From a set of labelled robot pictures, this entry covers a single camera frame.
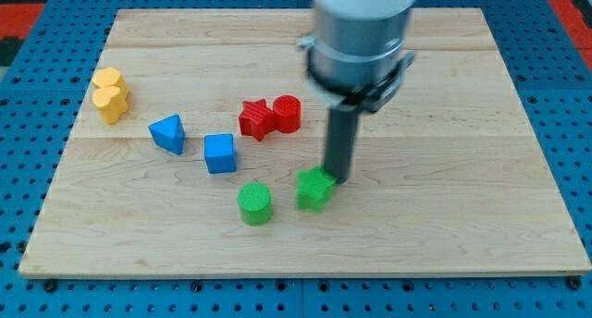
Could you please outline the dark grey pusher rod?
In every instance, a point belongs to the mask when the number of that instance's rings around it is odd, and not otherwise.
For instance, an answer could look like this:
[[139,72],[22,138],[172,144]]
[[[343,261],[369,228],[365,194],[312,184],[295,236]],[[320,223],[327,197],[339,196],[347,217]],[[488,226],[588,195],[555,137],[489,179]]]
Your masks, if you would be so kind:
[[337,184],[349,178],[358,119],[359,113],[354,107],[328,109],[323,168]]

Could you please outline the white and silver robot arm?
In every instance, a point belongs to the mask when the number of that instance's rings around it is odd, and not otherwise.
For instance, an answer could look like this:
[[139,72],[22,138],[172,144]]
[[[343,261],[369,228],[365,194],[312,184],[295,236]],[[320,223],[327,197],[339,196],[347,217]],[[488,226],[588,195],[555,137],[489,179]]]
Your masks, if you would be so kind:
[[313,95],[327,105],[323,169],[348,180],[359,116],[388,103],[415,54],[401,53],[416,0],[313,0],[314,26],[298,42]]

